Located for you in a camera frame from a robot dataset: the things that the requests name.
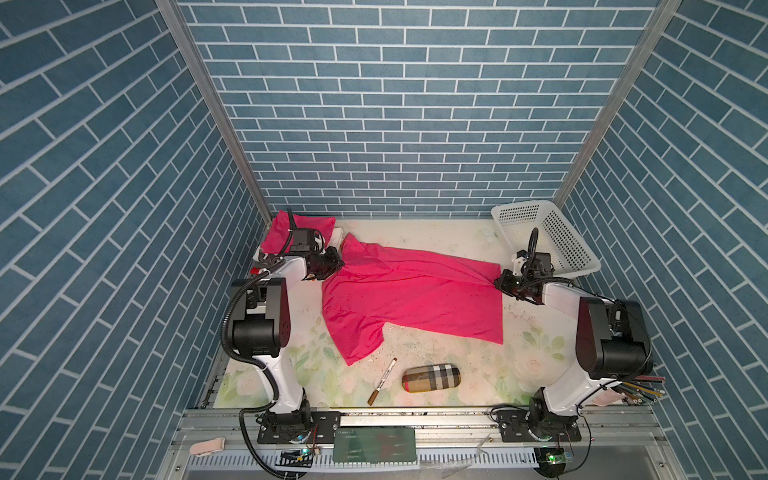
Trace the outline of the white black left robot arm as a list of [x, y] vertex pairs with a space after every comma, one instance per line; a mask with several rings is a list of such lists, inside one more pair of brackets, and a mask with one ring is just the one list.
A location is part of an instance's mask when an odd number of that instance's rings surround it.
[[291, 336], [288, 292], [303, 281], [323, 281], [344, 265], [322, 231], [286, 211], [286, 235], [275, 253], [257, 250], [252, 275], [231, 285], [220, 332], [223, 351], [261, 375], [268, 403], [242, 410], [257, 417], [262, 444], [301, 444], [316, 424], [304, 388], [283, 352]]

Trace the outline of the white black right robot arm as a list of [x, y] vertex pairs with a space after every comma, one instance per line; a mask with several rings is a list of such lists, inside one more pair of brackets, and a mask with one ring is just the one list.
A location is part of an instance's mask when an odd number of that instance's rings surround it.
[[514, 267], [494, 281], [501, 293], [546, 306], [575, 322], [575, 362], [529, 401], [525, 422], [537, 441], [577, 439], [578, 414], [588, 401], [653, 369], [653, 349], [640, 303], [590, 293], [554, 275], [551, 256], [537, 250], [539, 230], [517, 253]]

